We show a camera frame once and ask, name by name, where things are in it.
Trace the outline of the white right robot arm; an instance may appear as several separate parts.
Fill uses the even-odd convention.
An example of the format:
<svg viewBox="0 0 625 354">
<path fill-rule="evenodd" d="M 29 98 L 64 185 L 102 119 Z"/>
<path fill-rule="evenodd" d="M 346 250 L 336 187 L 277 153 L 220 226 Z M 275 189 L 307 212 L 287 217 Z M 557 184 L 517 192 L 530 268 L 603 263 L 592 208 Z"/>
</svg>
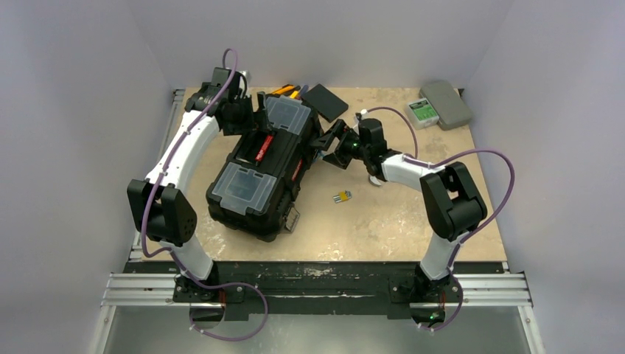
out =
<svg viewBox="0 0 625 354">
<path fill-rule="evenodd" d="M 378 119 L 363 119 L 356 128 L 338 120 L 312 142 L 326 152 L 324 161 L 346 169 L 362 161 L 370 176 L 410 187 L 422 194 L 433 236 L 413 278 L 413 290 L 424 300 L 440 294 L 450 281 L 462 241 L 487 216 L 487 207 L 465 164 L 435 167 L 388 147 Z"/>
</svg>

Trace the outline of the black plastic toolbox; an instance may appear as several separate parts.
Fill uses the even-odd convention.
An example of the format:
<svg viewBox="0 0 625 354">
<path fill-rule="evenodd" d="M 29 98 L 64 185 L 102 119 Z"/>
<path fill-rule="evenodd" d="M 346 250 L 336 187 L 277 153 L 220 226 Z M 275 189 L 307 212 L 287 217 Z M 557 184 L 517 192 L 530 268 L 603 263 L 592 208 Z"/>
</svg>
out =
<svg viewBox="0 0 625 354">
<path fill-rule="evenodd" d="M 210 217 L 267 243 L 294 230 L 294 203 L 323 133 L 317 111 L 300 100 L 268 96 L 270 132 L 242 135 L 206 191 Z"/>
</svg>

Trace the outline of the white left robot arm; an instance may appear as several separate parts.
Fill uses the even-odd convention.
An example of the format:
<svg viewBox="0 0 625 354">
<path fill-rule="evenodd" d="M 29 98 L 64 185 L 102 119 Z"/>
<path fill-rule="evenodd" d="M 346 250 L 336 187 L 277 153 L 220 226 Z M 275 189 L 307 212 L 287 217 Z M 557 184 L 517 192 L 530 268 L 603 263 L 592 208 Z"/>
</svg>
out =
<svg viewBox="0 0 625 354">
<path fill-rule="evenodd" d="M 222 285 L 213 259 L 195 235 L 198 215 L 185 196 L 187 184 L 199 158 L 219 133 L 241 135 L 268 120 L 262 106 L 253 109 L 250 96 L 229 100 L 225 88 L 219 88 L 213 97 L 204 94 L 203 102 L 204 109 L 193 108 L 183 115 L 164 155 L 146 177 L 130 181 L 127 195 L 141 240 L 160 245 L 160 249 L 149 251 L 143 244 L 144 256 L 169 253 L 181 276 L 192 282 L 191 292 L 209 302 Z"/>
</svg>

